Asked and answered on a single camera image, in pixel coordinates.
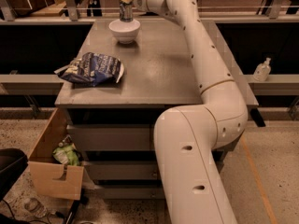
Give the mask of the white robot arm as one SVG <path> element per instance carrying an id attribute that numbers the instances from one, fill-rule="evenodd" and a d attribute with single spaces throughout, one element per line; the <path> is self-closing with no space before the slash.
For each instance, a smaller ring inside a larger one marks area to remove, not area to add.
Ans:
<path id="1" fill-rule="evenodd" d="M 243 95 L 198 15 L 197 0 L 121 0 L 176 22 L 186 38 L 202 103 L 164 111 L 154 148 L 172 224 L 237 224 L 212 151 L 244 132 Z"/>

